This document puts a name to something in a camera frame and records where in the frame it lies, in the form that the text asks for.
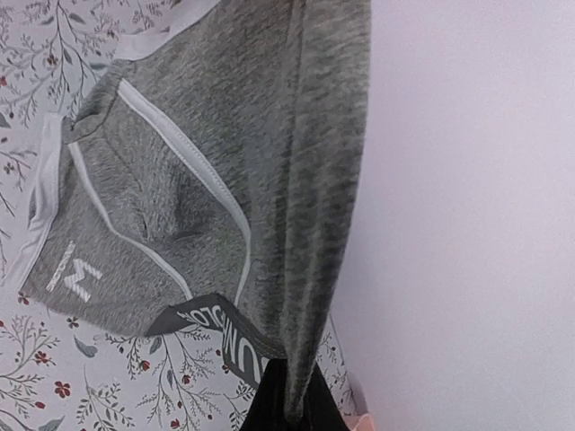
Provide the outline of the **grey boxer briefs white trim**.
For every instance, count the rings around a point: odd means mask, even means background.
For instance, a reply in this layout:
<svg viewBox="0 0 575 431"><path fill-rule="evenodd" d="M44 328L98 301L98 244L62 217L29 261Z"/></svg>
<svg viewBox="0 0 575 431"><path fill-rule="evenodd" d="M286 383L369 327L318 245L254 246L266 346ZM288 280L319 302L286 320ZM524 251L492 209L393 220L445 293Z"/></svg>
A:
<svg viewBox="0 0 575 431"><path fill-rule="evenodd" d="M124 336L192 323L301 430L357 194L367 1L181 1L45 118L4 284Z"/></svg>

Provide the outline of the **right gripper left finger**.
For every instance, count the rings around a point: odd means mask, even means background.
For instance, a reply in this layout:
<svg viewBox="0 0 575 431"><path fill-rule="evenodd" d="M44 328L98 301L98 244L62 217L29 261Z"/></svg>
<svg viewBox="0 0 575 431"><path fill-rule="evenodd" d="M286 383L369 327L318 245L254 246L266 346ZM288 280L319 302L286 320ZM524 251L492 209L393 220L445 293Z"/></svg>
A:
<svg viewBox="0 0 575 431"><path fill-rule="evenodd" d="M287 361L272 359L267 363L241 431L287 431L284 414Z"/></svg>

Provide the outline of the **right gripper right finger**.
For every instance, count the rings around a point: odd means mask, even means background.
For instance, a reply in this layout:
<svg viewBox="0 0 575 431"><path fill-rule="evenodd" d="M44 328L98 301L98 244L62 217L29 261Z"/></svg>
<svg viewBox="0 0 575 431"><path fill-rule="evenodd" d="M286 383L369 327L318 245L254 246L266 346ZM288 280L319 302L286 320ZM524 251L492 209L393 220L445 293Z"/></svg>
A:
<svg viewBox="0 0 575 431"><path fill-rule="evenodd" d="M314 367L305 392L300 429L303 431L349 430L318 365Z"/></svg>

